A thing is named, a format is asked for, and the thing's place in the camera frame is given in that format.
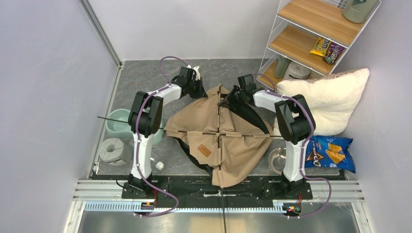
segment metal bowl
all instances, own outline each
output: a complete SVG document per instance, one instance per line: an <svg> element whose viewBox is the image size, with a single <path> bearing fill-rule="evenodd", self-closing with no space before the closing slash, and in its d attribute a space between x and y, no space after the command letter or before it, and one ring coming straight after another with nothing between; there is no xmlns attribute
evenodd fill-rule
<svg viewBox="0 0 412 233"><path fill-rule="evenodd" d="M286 164L286 148L276 148L269 154L269 168L281 175Z"/></svg>

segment gray wall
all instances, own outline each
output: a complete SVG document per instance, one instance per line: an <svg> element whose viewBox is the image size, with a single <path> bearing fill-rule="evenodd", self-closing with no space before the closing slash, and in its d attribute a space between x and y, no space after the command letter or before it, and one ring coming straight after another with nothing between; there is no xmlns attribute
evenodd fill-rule
<svg viewBox="0 0 412 233"><path fill-rule="evenodd" d="M122 60L262 58L280 0L90 0Z"/></svg>
<svg viewBox="0 0 412 233"><path fill-rule="evenodd" d="M77 0L0 12L0 232L61 232L115 65Z"/></svg>
<svg viewBox="0 0 412 233"><path fill-rule="evenodd" d="M371 70L344 135L378 233L412 227L411 14L411 1L383 0L337 70Z"/></svg>

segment reflective floor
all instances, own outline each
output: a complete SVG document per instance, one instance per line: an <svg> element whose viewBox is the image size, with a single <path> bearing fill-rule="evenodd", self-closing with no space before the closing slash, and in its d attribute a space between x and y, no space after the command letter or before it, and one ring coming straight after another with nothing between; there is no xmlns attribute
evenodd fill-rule
<svg viewBox="0 0 412 233"><path fill-rule="evenodd" d="M248 73L256 73L260 65L260 59L224 59L224 60L187 60L192 66L200 66L205 90L209 90L218 84L222 84L230 90L238 84L237 77ZM178 74L182 63L176 60L164 61L163 69L170 77ZM153 91L166 84L165 78L159 71L159 61L127 61L119 79L119 85L113 101L111 111L116 109L130 109L137 91ZM189 96L173 101L163 108L162 118L167 121L180 109L194 101ZM258 114L269 124L273 124L275 115L263 108L255 108ZM122 139L124 144L132 145L132 138ZM283 140L276 139L270 145L250 175L275 175L268 165L268 156L271 150L285 147ZM206 172L196 167L187 158L178 144L172 138L164 138L152 149L152 171L154 175L207 175ZM161 161L165 167L159 171L155 168ZM121 166L112 166L104 161L99 162L98 175L128 175L132 163ZM308 175L339 175L335 168L307 169Z"/></svg>
<svg viewBox="0 0 412 233"><path fill-rule="evenodd" d="M303 214L320 204L303 204ZM330 203L317 215L287 220L280 214L226 213L228 233L359 233L350 203ZM80 233L223 233L222 214L173 213L138 218L132 213L85 212Z"/></svg>

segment wooden shelf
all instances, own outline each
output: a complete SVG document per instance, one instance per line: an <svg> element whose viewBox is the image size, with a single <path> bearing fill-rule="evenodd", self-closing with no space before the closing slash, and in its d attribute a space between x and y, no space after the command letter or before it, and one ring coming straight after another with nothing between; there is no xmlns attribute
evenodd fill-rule
<svg viewBox="0 0 412 233"><path fill-rule="evenodd" d="M278 15L348 47L362 29L363 23L348 21L342 11L321 0L292 0Z"/></svg>
<svg viewBox="0 0 412 233"><path fill-rule="evenodd" d="M269 48L327 75L333 65L326 63L321 56L309 53L316 44L316 40L317 37L307 32L287 26L272 41Z"/></svg>
<svg viewBox="0 0 412 233"><path fill-rule="evenodd" d="M275 78L274 75L273 75L273 71L274 71L274 69L275 69L275 67L276 67L276 63L277 63L277 61L274 61L274 62L269 66L269 68L267 68L266 71L263 73L264 75L268 76L275 85L277 85L278 82L282 81L282 79L277 79L277 78ZM258 80L259 80L260 82L262 82L263 84L265 84L267 87L272 88L272 84L271 84L266 78L260 76L260 77L258 78Z"/></svg>

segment white pillow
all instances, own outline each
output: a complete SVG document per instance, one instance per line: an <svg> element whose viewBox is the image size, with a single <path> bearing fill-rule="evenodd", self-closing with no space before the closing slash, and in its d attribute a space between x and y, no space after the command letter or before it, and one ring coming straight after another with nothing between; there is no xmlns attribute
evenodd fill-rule
<svg viewBox="0 0 412 233"><path fill-rule="evenodd" d="M369 69L330 74L318 80L284 80L277 84L279 94L302 94L316 122L315 135L340 134L361 99ZM277 118L274 134L280 135Z"/></svg>

